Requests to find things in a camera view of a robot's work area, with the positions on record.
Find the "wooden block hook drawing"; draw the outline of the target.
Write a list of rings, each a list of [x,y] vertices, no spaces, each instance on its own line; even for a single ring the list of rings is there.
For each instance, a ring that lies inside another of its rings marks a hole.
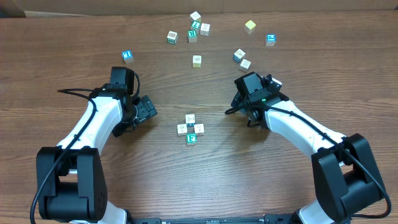
[[[188,133],[187,124],[178,124],[177,125],[177,134],[179,136],[186,135]]]

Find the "wooden block red U side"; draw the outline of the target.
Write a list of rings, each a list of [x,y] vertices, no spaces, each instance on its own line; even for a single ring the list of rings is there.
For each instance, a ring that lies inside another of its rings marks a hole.
[[[185,123],[189,127],[194,126],[196,123],[195,115],[194,114],[186,114],[185,115]]]

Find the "green F wooden block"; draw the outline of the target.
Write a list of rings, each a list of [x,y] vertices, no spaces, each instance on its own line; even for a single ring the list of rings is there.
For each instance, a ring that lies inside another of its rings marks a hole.
[[[186,135],[187,145],[194,145],[197,143],[197,135],[195,133],[188,133]]]

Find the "wooden block acorn drawing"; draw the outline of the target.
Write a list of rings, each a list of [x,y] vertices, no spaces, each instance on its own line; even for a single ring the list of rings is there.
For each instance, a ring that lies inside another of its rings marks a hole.
[[[194,132],[198,136],[202,136],[205,133],[204,124],[195,124],[194,125]]]

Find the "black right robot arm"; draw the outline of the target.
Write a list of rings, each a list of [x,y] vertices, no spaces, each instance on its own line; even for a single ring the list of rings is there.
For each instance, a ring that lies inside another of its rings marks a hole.
[[[307,116],[281,93],[282,83],[272,75],[251,72],[234,84],[237,93],[225,113],[245,114],[248,127],[280,134],[312,162],[316,201],[291,214],[265,214],[264,223],[350,223],[391,213],[391,200],[365,137],[345,136]]]

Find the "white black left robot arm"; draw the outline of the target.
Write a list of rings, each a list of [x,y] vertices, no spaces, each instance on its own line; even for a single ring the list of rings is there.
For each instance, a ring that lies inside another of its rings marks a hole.
[[[70,132],[36,156],[37,192],[30,208],[61,223],[134,223],[126,209],[108,200],[100,155],[110,135],[121,136],[155,116],[148,96],[139,96],[137,73],[113,67],[110,81],[89,91],[88,106]]]

